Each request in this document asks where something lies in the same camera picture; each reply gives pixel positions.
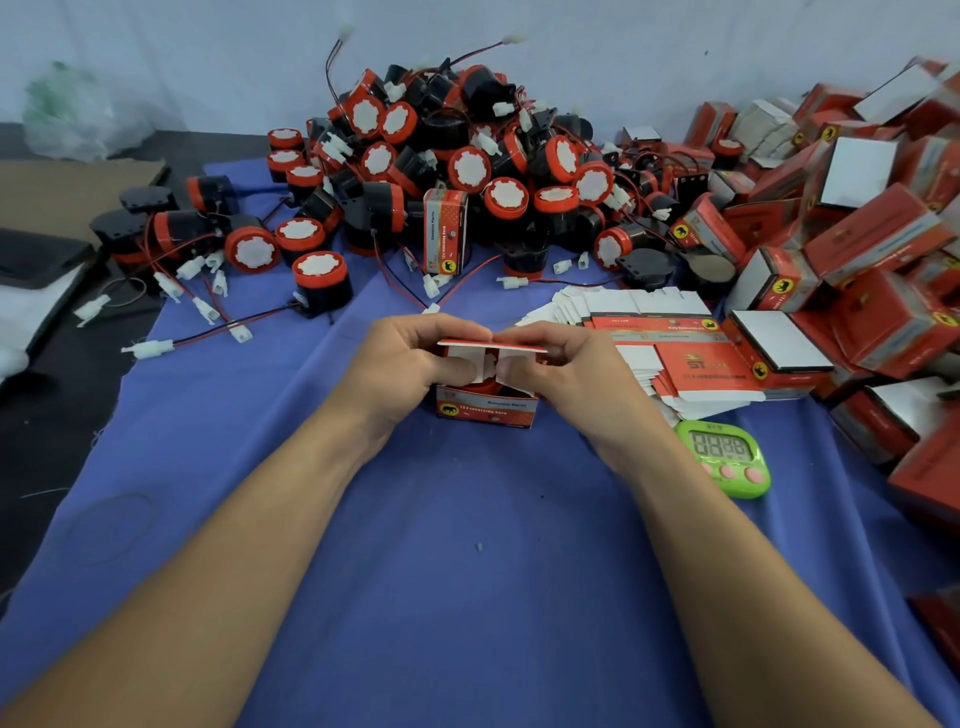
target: pink timer button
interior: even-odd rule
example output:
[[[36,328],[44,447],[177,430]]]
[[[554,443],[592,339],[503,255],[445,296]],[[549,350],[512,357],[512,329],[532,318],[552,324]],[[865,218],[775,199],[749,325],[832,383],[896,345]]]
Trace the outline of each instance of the pink timer button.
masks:
[[[760,483],[765,483],[767,480],[763,472],[757,470],[756,468],[747,468],[747,470],[745,470],[743,474],[747,476],[747,480],[757,485],[759,485]]]

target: hand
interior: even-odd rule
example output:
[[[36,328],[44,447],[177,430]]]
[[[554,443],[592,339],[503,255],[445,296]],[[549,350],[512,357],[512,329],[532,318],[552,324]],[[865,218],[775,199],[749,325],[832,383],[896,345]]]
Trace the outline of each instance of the hand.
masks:
[[[490,341],[488,328],[445,313],[393,316],[373,322],[347,373],[322,410],[356,423],[368,439],[365,460],[383,448],[400,420],[431,384],[463,386],[477,375],[466,359],[427,351],[444,338]]]
[[[605,331],[540,322],[501,331],[495,339],[550,351],[558,366],[510,357],[498,362],[497,374],[516,389],[546,397],[615,471],[626,467],[626,456],[640,437],[666,433],[672,438],[666,420]]]

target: red product box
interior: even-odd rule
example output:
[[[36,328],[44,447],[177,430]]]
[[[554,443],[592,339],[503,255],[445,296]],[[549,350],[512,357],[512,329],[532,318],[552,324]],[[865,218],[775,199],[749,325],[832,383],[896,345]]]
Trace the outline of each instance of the red product box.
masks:
[[[748,248],[762,245],[778,232],[789,228],[800,214],[800,198],[771,200],[765,203],[730,205],[723,209],[723,219]]]
[[[866,96],[867,94],[861,91],[851,91],[833,84],[816,84],[794,112],[793,120],[800,126],[808,116],[818,111],[849,111]]]
[[[460,273],[466,260],[467,193],[429,189],[423,196],[423,267],[430,274]]]
[[[782,159],[772,157],[750,157],[747,163],[743,165],[743,174],[754,182],[759,182],[760,178],[777,169],[783,164]]]
[[[931,516],[954,532],[960,530],[958,432],[960,406],[949,403],[940,425],[903,457],[889,478],[906,509]]]
[[[870,202],[890,181],[897,144],[837,138],[804,185],[800,216],[832,224]]]
[[[684,144],[690,147],[708,147],[714,139],[724,139],[733,126],[736,109],[722,101],[701,104],[690,122]]]
[[[674,224],[670,232],[682,247],[702,246],[734,265],[747,254],[747,247],[713,206],[708,192],[694,201],[689,212]]]
[[[747,195],[747,202],[759,203],[768,200],[783,200],[799,197],[810,175],[830,145],[825,141],[816,141],[800,152],[763,175],[756,186]]]
[[[897,155],[891,178],[940,212],[960,194],[960,140],[925,136]]]
[[[707,182],[707,190],[722,201],[723,205],[739,205],[746,201],[754,181],[743,172],[713,170]]]
[[[538,398],[534,393],[507,387],[495,374],[498,359],[524,356],[536,359],[546,354],[541,347],[499,345],[491,342],[443,339],[444,356],[459,356],[473,362],[477,379],[464,387],[437,385],[437,414],[454,420],[529,427],[534,423]]]
[[[732,311],[723,330],[767,400],[805,397],[833,371],[783,311]]]
[[[903,379],[960,339],[950,310],[896,273],[873,270],[829,311],[844,355],[871,372]]]
[[[814,272],[843,287],[870,268],[897,270],[955,237],[902,184],[892,184],[842,222],[804,245]]]
[[[760,246],[727,295],[724,310],[799,311],[820,284],[799,251]]]
[[[837,344],[824,312],[797,311],[790,314],[790,319],[833,364],[833,371],[814,388],[814,397],[820,401],[837,401],[858,386],[876,378],[873,372],[856,366],[840,351],[840,345]]]
[[[943,302],[951,301],[960,294],[960,259],[944,251],[935,251],[920,259],[906,279],[926,288]]]

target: plastic bag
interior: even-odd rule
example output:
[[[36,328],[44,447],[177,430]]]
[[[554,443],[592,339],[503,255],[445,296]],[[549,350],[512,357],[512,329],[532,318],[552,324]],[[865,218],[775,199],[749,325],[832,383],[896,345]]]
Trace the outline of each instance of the plastic bag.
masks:
[[[154,131],[134,104],[111,98],[96,76],[62,61],[27,85],[23,126],[32,152],[79,161],[106,159]]]

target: finger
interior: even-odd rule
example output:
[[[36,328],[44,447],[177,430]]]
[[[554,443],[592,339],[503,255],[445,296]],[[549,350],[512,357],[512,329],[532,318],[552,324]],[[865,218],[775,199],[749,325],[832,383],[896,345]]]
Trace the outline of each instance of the finger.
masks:
[[[463,387],[474,381],[479,374],[473,362],[459,356],[437,356],[430,352],[422,352],[421,355],[426,364],[425,370],[428,379],[424,384],[448,384],[451,387]]]
[[[503,344],[527,344],[548,349],[557,347],[567,356],[572,356],[587,342],[591,334],[592,331],[584,327],[538,321],[530,326],[499,331],[493,338]]]
[[[396,330],[415,349],[432,347],[441,339],[467,339],[490,341],[493,334],[487,327],[473,321],[465,321],[445,313],[428,313],[415,316],[396,316],[391,319]]]
[[[524,392],[536,392],[552,401],[562,394],[563,367],[551,367],[526,357],[510,356],[496,363],[496,375],[507,386]]]

